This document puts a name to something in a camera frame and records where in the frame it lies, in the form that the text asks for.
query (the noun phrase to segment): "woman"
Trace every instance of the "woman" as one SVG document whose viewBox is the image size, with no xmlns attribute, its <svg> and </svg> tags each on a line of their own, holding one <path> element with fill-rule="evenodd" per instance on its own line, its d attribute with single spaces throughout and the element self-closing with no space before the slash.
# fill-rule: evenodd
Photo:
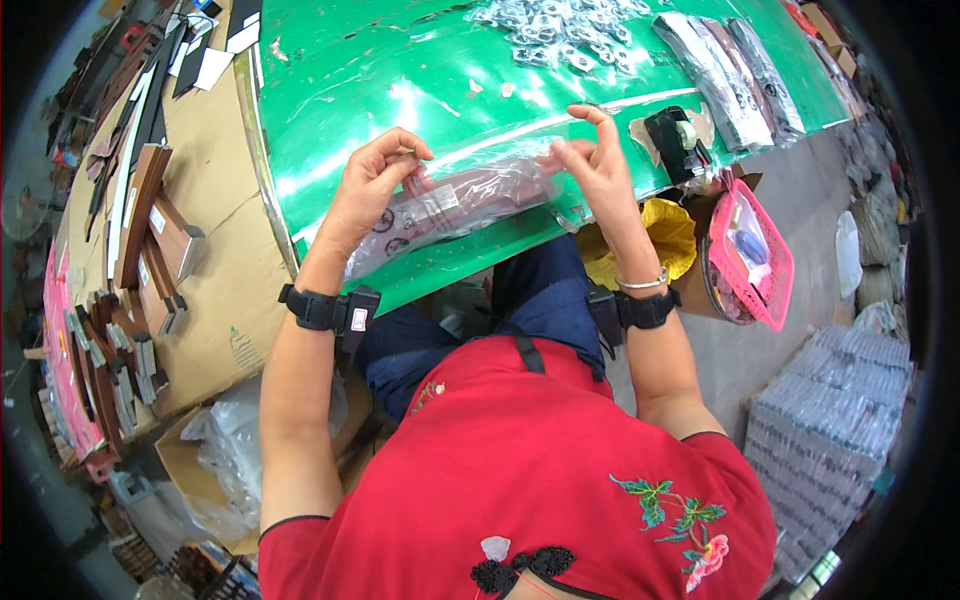
<svg viewBox="0 0 960 600">
<path fill-rule="evenodd" d="M 631 305 L 653 307 L 626 332 L 637 419 L 612 402 L 563 237 L 494 270 L 498 333 L 512 335 L 460 346 L 412 307 L 373 323 L 357 363 L 402 422 L 344 498 L 326 428 L 333 334 L 288 315 L 261 397 L 265 598 L 755 598 L 766 581 L 770 508 L 701 400 L 615 124 L 568 112 L 598 142 L 557 142 L 553 157 Z M 400 129 L 354 153 L 295 289 L 339 294 L 353 249 L 432 157 Z"/>
</svg>

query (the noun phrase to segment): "pink sheet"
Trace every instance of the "pink sheet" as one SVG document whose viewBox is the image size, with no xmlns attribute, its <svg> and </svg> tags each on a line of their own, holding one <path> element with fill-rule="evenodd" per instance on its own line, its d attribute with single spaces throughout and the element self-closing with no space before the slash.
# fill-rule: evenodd
<svg viewBox="0 0 960 600">
<path fill-rule="evenodd" d="M 43 282 L 43 345 L 47 350 L 47 370 L 53 378 L 57 404 L 66 421 L 70 443 L 77 453 L 77 459 L 82 461 L 103 444 L 104 434 L 97 423 L 90 422 L 86 417 L 78 388 L 78 385 L 83 385 L 83 379 L 79 375 L 74 376 L 69 346 L 66 345 L 69 332 L 63 320 L 63 309 L 73 309 L 70 286 L 66 283 L 68 252 L 68 248 L 63 249 L 63 256 L 56 268 L 53 245 L 47 257 Z"/>
</svg>

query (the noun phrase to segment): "yellow plastic bag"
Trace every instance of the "yellow plastic bag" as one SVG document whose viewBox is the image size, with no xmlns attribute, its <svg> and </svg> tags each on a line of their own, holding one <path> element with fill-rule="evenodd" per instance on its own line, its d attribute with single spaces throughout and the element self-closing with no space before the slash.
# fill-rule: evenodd
<svg viewBox="0 0 960 600">
<path fill-rule="evenodd" d="M 657 258 L 666 267 L 667 282 L 678 279 L 697 258 L 693 219 L 682 206 L 663 198 L 651 198 L 644 203 L 642 217 L 643 226 L 647 228 L 647 234 L 657 251 Z M 586 262 L 584 266 L 594 283 L 617 289 L 616 262 L 611 252 Z"/>
</svg>

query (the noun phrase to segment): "tape roll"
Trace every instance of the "tape roll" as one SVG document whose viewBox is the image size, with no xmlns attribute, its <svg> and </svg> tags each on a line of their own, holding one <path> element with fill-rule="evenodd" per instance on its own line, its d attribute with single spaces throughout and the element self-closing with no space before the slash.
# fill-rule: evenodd
<svg viewBox="0 0 960 600">
<path fill-rule="evenodd" d="M 677 121 L 677 131 L 680 132 L 680 143 L 684 150 L 692 150 L 697 145 L 697 130 L 689 121 Z"/>
</svg>

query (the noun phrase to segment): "red blouse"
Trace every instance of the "red blouse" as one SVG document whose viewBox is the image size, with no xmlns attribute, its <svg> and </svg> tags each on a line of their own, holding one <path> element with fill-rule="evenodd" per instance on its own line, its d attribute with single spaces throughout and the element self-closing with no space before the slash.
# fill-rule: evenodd
<svg viewBox="0 0 960 600">
<path fill-rule="evenodd" d="M 428 374 L 331 518 L 263 534 L 264 598 L 495 598 L 527 567 L 587 598 L 756 598 L 776 527 L 733 443 L 631 419 L 571 348 L 535 345 L 547 376 L 506 336 Z"/>
</svg>

